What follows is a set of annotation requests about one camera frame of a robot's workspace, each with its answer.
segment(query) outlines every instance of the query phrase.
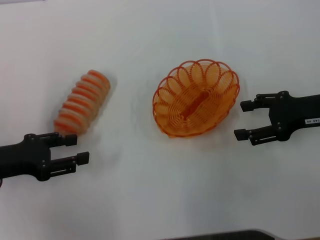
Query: orange toy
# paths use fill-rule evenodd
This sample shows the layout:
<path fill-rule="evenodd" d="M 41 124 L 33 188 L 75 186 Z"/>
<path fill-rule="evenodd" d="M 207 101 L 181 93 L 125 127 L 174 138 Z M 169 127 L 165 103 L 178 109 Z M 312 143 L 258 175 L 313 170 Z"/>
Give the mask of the orange toy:
<path fill-rule="evenodd" d="M 96 118 L 110 90 L 109 80 L 100 72 L 90 70 L 75 84 L 54 120 L 54 131 L 61 135 L 84 134 Z"/>
<path fill-rule="evenodd" d="M 172 69 L 153 95 L 153 117 L 169 137 L 210 131 L 229 113 L 239 94 L 238 75 L 220 61 L 185 61 Z"/>

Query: label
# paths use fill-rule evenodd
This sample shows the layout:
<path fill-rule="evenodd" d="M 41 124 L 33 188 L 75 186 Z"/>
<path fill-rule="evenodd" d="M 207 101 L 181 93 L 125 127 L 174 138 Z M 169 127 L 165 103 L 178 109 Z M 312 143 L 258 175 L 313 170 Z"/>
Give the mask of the label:
<path fill-rule="evenodd" d="M 319 124 L 320 123 L 320 117 L 312 118 L 312 119 L 306 119 L 304 121 L 305 121 L 305 124 Z"/>

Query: oval basket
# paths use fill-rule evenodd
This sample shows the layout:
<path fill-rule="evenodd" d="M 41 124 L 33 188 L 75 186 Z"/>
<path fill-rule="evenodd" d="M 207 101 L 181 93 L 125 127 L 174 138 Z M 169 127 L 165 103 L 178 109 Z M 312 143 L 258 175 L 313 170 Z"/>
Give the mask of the oval basket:
<path fill-rule="evenodd" d="M 152 99 L 152 113 L 169 137 L 193 137 L 216 127 L 239 94 L 239 78 L 220 61 L 185 61 L 172 69 Z"/>

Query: wire basket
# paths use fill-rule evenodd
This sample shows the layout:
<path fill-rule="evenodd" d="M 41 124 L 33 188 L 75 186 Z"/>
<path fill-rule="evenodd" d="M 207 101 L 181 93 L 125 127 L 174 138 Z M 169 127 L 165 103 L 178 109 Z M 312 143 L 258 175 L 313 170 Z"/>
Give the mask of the wire basket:
<path fill-rule="evenodd" d="M 169 137 L 193 137 L 216 127 L 239 94 L 239 78 L 220 61 L 185 61 L 172 69 L 152 99 L 152 113 Z"/>

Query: basket rim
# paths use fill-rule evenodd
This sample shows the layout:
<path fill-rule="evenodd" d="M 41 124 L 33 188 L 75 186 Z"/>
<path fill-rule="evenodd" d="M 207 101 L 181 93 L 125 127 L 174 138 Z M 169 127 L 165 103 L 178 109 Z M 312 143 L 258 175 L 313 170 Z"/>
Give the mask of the basket rim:
<path fill-rule="evenodd" d="M 192 65 L 188 65 L 188 66 L 187 66 L 187 67 L 191 67 L 191 71 L 192 71 L 192 68 L 193 68 L 195 65 L 199 65 L 200 67 L 202 67 L 202 64 L 201 64 L 200 62 L 210 62 L 210 64 L 206 67 L 205 73 L 204 73 L 203 69 L 201 68 L 202 76 L 205 77 L 205 78 L 206 78 L 206 74 L 207 74 L 207 71 L 208 71 L 208 69 L 210 68 L 210 66 L 213 66 L 213 65 L 215 65 L 215 64 L 218 65 L 218 67 L 220 67 L 220 65 L 225 66 L 225 67 L 228 69 L 228 71 L 226 71 L 226 72 L 231 72 L 231 73 L 232 73 L 232 80 L 234 79 L 234 76 L 236 77 L 236 85 L 235 85 L 235 86 L 237 87 L 237 89 L 236 89 L 236 92 L 235 92 L 235 94 L 234 94 L 234 96 L 233 96 L 233 99 L 232 99 L 230 105 L 228 106 L 227 110 L 225 111 L 225 113 L 223 113 L 223 114 L 219 117 L 219 119 L 218 119 L 212 126 L 206 128 L 205 130 L 200 131 L 200 132 L 195 132 L 195 133 L 189 133 L 189 134 L 172 134 L 172 133 L 169 133 L 168 131 L 166 131 L 166 130 L 159 124 L 159 122 L 158 122 L 158 120 L 157 120 L 157 116 L 155 115 L 155 113 L 156 113 L 156 111 L 155 111 L 155 106 L 156 106 L 156 104 L 158 103 L 158 101 L 155 102 L 155 97 L 156 97 L 157 94 L 158 94 L 158 96 L 160 96 L 160 95 L 159 95 L 159 90 L 163 89 L 163 87 L 162 87 L 163 82 L 164 82 L 164 81 L 168 81 L 168 79 L 174 78 L 173 76 L 171 76 L 171 74 L 172 74 L 175 70 L 182 69 L 182 70 L 186 71 L 188 77 L 190 78 L 190 75 L 189 75 L 188 71 L 186 70 L 185 67 L 183 67 L 183 65 L 188 64 L 188 63 L 192 63 Z M 222 77 L 222 76 L 219 77 L 219 79 L 217 80 L 217 83 L 215 83 L 215 85 L 219 83 L 221 77 Z M 187 61 L 184 61 L 183 63 L 181 63 L 179 66 L 173 68 L 173 69 L 168 73 L 168 75 L 167 75 L 164 79 L 162 79 L 162 80 L 160 81 L 160 83 L 159 83 L 159 85 L 158 85 L 158 87 L 157 87 L 157 89 L 156 89 L 156 91 L 155 91 L 155 93 L 153 94 L 153 97 L 152 97 L 152 115 L 153 115 L 153 118 L 154 118 L 157 126 L 160 128 L 160 130 L 161 130 L 163 133 L 167 134 L 169 137 L 187 138 L 187 137 L 198 136 L 198 135 L 204 134 L 204 133 L 209 132 L 210 130 L 214 129 L 219 123 L 221 123 L 221 122 L 228 116 L 231 108 L 232 108 L 232 107 L 235 105 L 235 103 L 236 103 L 236 99 L 237 99 L 237 97 L 238 97 L 238 95 L 239 95 L 239 92 L 240 92 L 239 77 L 238 77 L 237 73 L 236 73 L 235 71 L 233 71 L 226 63 L 221 62 L 221 61 L 214 61 L 214 60 L 206 59 L 206 58 L 204 58 L 204 59 L 199 59 L 198 61 L 187 60 Z"/>

